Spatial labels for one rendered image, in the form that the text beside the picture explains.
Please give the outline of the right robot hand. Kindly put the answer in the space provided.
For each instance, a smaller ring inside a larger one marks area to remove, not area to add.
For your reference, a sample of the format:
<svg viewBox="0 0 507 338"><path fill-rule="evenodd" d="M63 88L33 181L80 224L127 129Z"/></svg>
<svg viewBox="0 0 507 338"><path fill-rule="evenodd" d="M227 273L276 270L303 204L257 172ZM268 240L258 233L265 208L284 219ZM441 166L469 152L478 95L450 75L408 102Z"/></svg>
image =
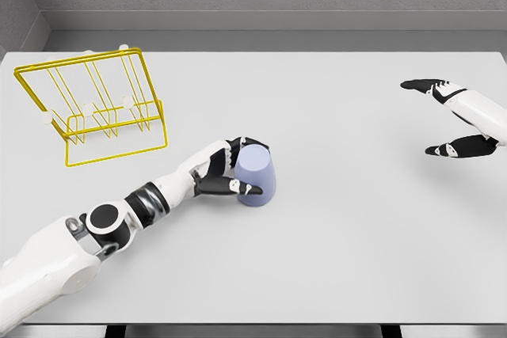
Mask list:
<svg viewBox="0 0 507 338"><path fill-rule="evenodd" d="M447 158L475 158L491 155L499 146L507 146L507 108L481 93L443 79L411 79L400 84L403 89L417 90L447 107L479 133L461 137L425 153Z"/></svg>

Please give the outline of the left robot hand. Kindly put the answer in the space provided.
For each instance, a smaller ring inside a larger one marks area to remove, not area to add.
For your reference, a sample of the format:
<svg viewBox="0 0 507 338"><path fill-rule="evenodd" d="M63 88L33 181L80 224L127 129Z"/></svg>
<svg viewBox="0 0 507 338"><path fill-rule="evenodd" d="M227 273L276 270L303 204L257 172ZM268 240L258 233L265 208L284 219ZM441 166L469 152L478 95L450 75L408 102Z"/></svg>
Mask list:
<svg viewBox="0 0 507 338"><path fill-rule="evenodd" d="M188 196L263 195L262 187L226 176L235 168L239 153L250 145L269 148L256 139L240 136L235 139L217 140L185 160L178 168L190 175Z"/></svg>

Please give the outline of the lavender plastic cup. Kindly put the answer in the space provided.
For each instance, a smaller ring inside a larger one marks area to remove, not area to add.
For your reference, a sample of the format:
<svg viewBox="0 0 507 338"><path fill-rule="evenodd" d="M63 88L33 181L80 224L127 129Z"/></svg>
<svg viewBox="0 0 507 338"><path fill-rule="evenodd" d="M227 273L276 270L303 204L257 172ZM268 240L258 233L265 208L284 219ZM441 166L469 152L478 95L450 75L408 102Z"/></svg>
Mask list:
<svg viewBox="0 0 507 338"><path fill-rule="evenodd" d="M239 151L234 168L236 179L262 189L261 195L239 195L238 200L250 207L268 203L276 193L276 174L269 150L259 144L245 146Z"/></svg>

